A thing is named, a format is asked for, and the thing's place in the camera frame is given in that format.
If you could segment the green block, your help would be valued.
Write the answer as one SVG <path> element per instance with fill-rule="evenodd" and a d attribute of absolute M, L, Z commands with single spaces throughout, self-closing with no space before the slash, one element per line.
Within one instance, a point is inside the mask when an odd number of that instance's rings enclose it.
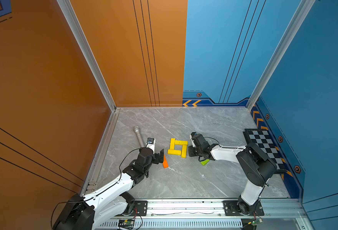
<path fill-rule="evenodd" d="M 200 163 L 205 166 L 206 164 L 208 164 L 210 162 L 209 159 L 206 159 L 206 160 L 203 160 L 203 161 L 200 161 Z"/>

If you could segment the yellow block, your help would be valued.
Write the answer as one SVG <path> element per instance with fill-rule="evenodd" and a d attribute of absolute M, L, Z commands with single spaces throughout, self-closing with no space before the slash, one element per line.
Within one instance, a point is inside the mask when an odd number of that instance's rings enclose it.
<path fill-rule="evenodd" d="M 179 155 L 179 156 L 181 156 L 181 150 L 169 149 L 168 154 L 169 155 Z"/>
<path fill-rule="evenodd" d="M 182 145 L 181 157 L 186 158 L 187 156 L 187 145 Z"/>
<path fill-rule="evenodd" d="M 188 145 L 188 141 L 175 140 L 175 145 Z"/>
<path fill-rule="evenodd" d="M 171 138 L 170 141 L 170 150 L 174 150 L 175 149 L 175 138 Z"/>

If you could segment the orange block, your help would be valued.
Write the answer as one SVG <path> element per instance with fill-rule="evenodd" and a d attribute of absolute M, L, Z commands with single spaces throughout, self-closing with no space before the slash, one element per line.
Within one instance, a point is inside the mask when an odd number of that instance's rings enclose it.
<path fill-rule="evenodd" d="M 169 165 L 168 165 L 168 162 L 167 162 L 167 159 L 166 159 L 166 156 L 164 155 L 164 158 L 163 158 L 163 167 L 164 168 L 168 168 L 169 167 Z"/>

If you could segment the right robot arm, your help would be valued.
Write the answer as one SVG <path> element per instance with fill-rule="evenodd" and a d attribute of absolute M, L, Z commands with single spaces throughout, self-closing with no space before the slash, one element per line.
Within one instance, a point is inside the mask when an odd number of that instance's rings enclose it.
<path fill-rule="evenodd" d="M 228 161 L 238 163 L 248 181 L 241 193 L 236 210 L 244 216 L 254 214 L 260 204 L 260 195 L 268 186 L 268 180 L 276 172 L 276 164 L 255 143 L 240 147 L 222 147 L 209 144 L 202 134 L 190 135 L 192 145 L 188 147 L 190 157 L 199 157 L 199 161 Z"/>

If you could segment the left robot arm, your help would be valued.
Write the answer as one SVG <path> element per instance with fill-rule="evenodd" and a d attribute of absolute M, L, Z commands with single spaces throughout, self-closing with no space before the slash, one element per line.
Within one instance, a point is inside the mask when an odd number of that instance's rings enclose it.
<path fill-rule="evenodd" d="M 72 196 L 64 204 L 52 230 L 95 230 L 104 221 L 133 212 L 135 199 L 128 191 L 148 177 L 153 164 L 164 163 L 164 150 L 154 153 L 154 146 L 139 148 L 136 160 L 120 170 L 119 176 L 102 188 L 80 196 Z"/>

